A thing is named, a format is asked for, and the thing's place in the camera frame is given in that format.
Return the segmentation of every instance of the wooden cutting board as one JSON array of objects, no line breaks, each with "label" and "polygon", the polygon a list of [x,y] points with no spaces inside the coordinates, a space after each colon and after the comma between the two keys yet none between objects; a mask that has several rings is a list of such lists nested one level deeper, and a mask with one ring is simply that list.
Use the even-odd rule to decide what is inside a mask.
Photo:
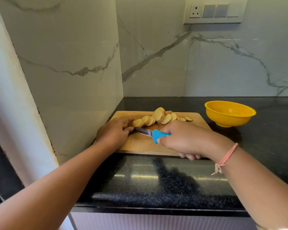
[{"label": "wooden cutting board", "polygon": [[[151,116],[153,111],[117,111],[111,119],[125,116],[133,116],[136,119],[140,119],[146,115]],[[175,112],[177,116],[184,118],[189,117],[193,119],[191,123],[204,127],[211,130],[205,120],[199,113],[191,112]],[[143,127],[149,130],[158,129],[160,130],[165,125],[157,123],[153,124],[150,127]],[[177,153],[173,150],[170,150],[166,147],[161,146],[160,144],[155,144],[151,137],[142,135],[138,132],[133,132],[128,136],[126,143],[117,151],[122,153],[131,153],[131,154],[148,154],[148,155],[165,155],[165,156],[177,156]]]}]

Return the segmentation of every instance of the kitchen knife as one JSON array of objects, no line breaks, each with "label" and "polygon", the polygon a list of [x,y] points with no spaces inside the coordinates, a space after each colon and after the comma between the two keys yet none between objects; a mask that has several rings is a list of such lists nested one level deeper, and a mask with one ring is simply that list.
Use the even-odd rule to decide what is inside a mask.
[{"label": "kitchen knife", "polygon": [[159,139],[160,137],[171,135],[158,131],[157,129],[151,131],[145,128],[135,127],[134,130],[137,131],[138,133],[141,133],[142,135],[152,137],[155,143],[157,143],[157,139]]}]

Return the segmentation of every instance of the black granite countertop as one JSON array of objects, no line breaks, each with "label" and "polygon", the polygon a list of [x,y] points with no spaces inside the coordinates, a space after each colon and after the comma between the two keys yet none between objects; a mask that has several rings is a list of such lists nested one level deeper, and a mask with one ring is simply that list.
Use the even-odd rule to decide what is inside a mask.
[{"label": "black granite countertop", "polygon": [[[242,103],[257,115],[240,127],[219,127],[206,116],[204,103],[211,100]],[[158,107],[200,113],[212,130],[239,143],[288,184],[288,97],[126,97],[116,110]],[[213,172],[214,163],[207,159],[114,153],[72,211],[249,216],[224,175],[211,176]]]}]

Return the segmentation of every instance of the yellow bowl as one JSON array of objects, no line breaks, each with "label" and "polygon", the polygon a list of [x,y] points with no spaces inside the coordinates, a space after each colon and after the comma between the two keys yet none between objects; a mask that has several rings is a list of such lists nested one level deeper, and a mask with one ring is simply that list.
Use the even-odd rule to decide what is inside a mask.
[{"label": "yellow bowl", "polygon": [[207,116],[221,127],[246,124],[256,111],[236,102],[210,101],[205,103]]}]

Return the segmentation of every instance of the gray marble vein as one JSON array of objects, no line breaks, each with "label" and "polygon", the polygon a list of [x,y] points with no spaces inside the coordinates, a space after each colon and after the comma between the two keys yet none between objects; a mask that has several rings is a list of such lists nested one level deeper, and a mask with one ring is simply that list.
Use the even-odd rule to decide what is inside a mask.
[{"label": "gray marble vein", "polygon": [[5,0],[6,2],[10,3],[12,6],[22,10],[22,11],[30,11],[30,12],[37,12],[37,13],[47,13],[47,12],[54,12],[57,11],[64,0],[56,3],[53,6],[46,7],[46,8],[29,8],[29,7],[22,7],[17,1],[15,0]]},{"label": "gray marble vein", "polygon": [[135,40],[135,42],[137,42],[137,44],[142,48],[143,52],[144,52],[144,57],[147,56],[146,51],[144,49],[144,47],[140,44],[140,42],[134,37],[133,34],[130,33],[129,30],[127,30],[125,24],[123,23],[123,21],[121,20],[121,18],[119,16],[117,16],[117,24],[123,28],[128,34],[130,34],[130,36]]},{"label": "gray marble vein", "polygon": [[137,71],[142,69],[145,65],[147,65],[149,63],[150,60],[156,58],[156,57],[162,57],[164,53],[166,53],[168,50],[172,49],[173,47],[177,46],[178,44],[180,44],[185,38],[187,38],[189,35],[191,34],[191,26],[189,27],[187,32],[184,33],[180,33],[178,35],[175,36],[176,40],[168,46],[165,46],[164,48],[162,48],[161,50],[159,50],[158,52],[151,54],[149,56],[147,56],[146,58],[144,58],[144,60],[142,60],[141,62],[139,62],[138,64],[130,67],[129,69],[127,69],[123,74],[122,74],[122,79],[123,79],[123,83],[126,82],[131,76],[132,74]]},{"label": "gray marble vein", "polygon": [[288,82],[287,81],[284,81],[282,79],[279,79],[279,80],[274,81],[274,82],[271,81],[271,78],[270,78],[271,77],[271,72],[269,71],[268,67],[265,65],[265,63],[261,59],[255,57],[255,55],[253,53],[251,53],[248,49],[239,46],[237,44],[237,42],[235,42],[234,40],[230,40],[230,41],[219,41],[219,40],[217,40],[217,39],[220,39],[220,38],[224,38],[224,37],[223,36],[217,36],[217,37],[214,37],[214,38],[207,38],[207,37],[204,37],[201,34],[198,34],[197,36],[192,36],[191,37],[190,46],[192,46],[192,44],[195,41],[211,43],[211,44],[215,43],[215,44],[219,44],[219,45],[221,45],[221,46],[223,46],[225,48],[230,49],[236,55],[245,56],[245,57],[248,57],[250,59],[257,60],[260,63],[260,65],[264,68],[264,70],[266,72],[267,85],[277,88],[276,96],[279,96],[282,92],[284,92],[286,89],[288,89]]},{"label": "gray marble vein", "polygon": [[86,74],[90,73],[90,72],[93,72],[93,73],[98,73],[99,71],[104,71],[105,69],[108,68],[109,66],[109,63],[113,60],[114,56],[115,56],[115,52],[117,51],[119,47],[119,43],[116,44],[116,46],[114,47],[114,50],[113,50],[113,53],[111,56],[108,57],[107,61],[106,61],[106,65],[105,66],[101,66],[101,65],[98,65],[98,66],[95,66],[94,68],[92,69],[89,69],[88,67],[84,67],[82,69],[80,69],[79,71],[76,71],[74,73],[70,72],[70,71],[67,71],[67,70],[64,70],[64,71],[58,71],[57,69],[53,68],[53,67],[50,67],[48,65],[43,65],[43,64],[38,64],[38,63],[34,63],[22,56],[18,56],[19,60],[22,60],[22,61],[25,61],[27,64],[31,64],[31,65],[35,65],[35,66],[38,66],[38,67],[43,67],[43,68],[48,68],[52,71],[54,71],[55,73],[69,73],[70,75],[74,76],[74,75],[79,75],[81,77],[84,77]]}]

